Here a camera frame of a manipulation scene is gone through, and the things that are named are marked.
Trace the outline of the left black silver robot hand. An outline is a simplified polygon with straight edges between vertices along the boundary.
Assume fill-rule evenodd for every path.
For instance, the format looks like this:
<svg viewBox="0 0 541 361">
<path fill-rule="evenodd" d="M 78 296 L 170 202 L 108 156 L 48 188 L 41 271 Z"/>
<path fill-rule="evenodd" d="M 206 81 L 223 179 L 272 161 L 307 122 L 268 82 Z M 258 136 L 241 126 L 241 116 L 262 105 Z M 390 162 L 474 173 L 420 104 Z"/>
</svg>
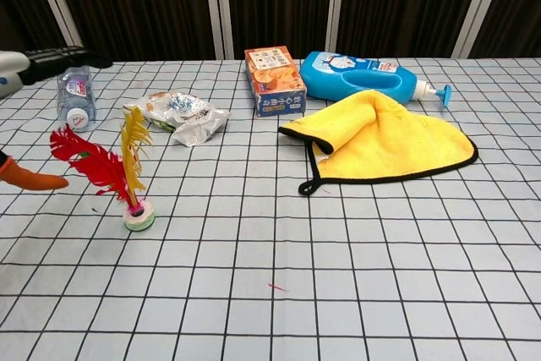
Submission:
<svg viewBox="0 0 541 361">
<path fill-rule="evenodd" d="M 11 96 L 26 85 L 50 79 L 69 68 L 109 68 L 112 61 L 81 46 L 42 50 L 1 52 L 1 97 Z M 5 153 L 1 154 L 1 179 L 25 190 L 54 190 L 68 186 L 64 178 L 34 173 L 19 166 Z"/>
</svg>

